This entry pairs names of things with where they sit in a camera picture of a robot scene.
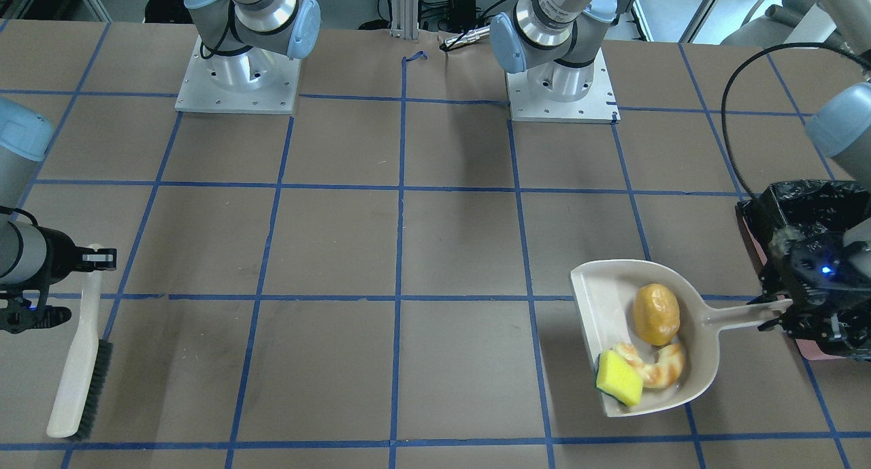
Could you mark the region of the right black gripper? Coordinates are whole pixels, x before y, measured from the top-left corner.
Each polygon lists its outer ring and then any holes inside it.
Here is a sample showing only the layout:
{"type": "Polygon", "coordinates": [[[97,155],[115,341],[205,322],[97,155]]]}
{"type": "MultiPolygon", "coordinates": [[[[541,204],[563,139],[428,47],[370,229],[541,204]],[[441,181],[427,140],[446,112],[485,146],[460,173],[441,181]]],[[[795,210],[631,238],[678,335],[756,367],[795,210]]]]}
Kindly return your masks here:
{"type": "Polygon", "coordinates": [[[74,270],[117,270],[117,248],[77,248],[63,232],[45,227],[2,228],[3,331],[52,329],[71,320],[63,306],[48,304],[50,286],[74,270]]]}

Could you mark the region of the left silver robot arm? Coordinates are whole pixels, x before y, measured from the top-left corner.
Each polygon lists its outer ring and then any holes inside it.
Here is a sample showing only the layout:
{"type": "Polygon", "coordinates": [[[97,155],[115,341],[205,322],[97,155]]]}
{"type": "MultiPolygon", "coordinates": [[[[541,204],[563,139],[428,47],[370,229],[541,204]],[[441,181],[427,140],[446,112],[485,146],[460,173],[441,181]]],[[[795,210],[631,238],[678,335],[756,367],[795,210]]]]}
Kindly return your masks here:
{"type": "MultiPolygon", "coordinates": [[[[845,195],[844,181],[796,180],[772,184],[756,196],[735,160],[727,128],[727,100],[738,75],[770,53],[788,48],[827,50],[869,71],[869,0],[819,0],[844,35],[847,48],[823,42],[772,45],[753,54],[731,74],[721,95],[721,134],[751,221],[762,226],[766,264],[759,276],[762,300],[784,295],[792,305],[765,321],[763,331],[782,327],[790,338],[814,342],[826,355],[869,360],[869,218],[845,230],[800,227],[802,215],[824,223],[825,212],[845,195]]],[[[547,69],[545,99],[584,99],[594,81],[592,66],[617,0],[516,0],[513,10],[489,23],[493,54],[508,74],[547,69]]]]}

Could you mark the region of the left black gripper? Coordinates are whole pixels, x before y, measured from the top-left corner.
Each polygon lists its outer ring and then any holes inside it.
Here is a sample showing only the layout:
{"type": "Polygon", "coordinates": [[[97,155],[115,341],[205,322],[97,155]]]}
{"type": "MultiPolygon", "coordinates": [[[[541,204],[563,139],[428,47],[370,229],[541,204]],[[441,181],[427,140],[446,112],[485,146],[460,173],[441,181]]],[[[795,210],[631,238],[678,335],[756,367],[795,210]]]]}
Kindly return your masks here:
{"type": "Polygon", "coordinates": [[[814,342],[825,354],[869,353],[869,237],[846,233],[805,236],[774,230],[759,275],[762,295],[751,312],[779,314],[759,324],[788,338],[814,342]]]}

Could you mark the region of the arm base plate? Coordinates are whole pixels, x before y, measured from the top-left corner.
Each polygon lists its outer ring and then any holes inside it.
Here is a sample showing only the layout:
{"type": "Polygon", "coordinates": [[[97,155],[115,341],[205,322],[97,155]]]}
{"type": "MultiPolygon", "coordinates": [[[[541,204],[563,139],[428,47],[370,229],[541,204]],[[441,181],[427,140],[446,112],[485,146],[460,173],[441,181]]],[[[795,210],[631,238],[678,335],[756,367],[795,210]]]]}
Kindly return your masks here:
{"type": "Polygon", "coordinates": [[[178,112],[281,116],[295,112],[301,59],[261,48],[208,59],[205,53],[198,37],[174,104],[178,112]]]}
{"type": "Polygon", "coordinates": [[[510,118],[528,123],[615,125],[621,120],[603,50],[591,65],[556,62],[521,73],[506,73],[510,118]]]}

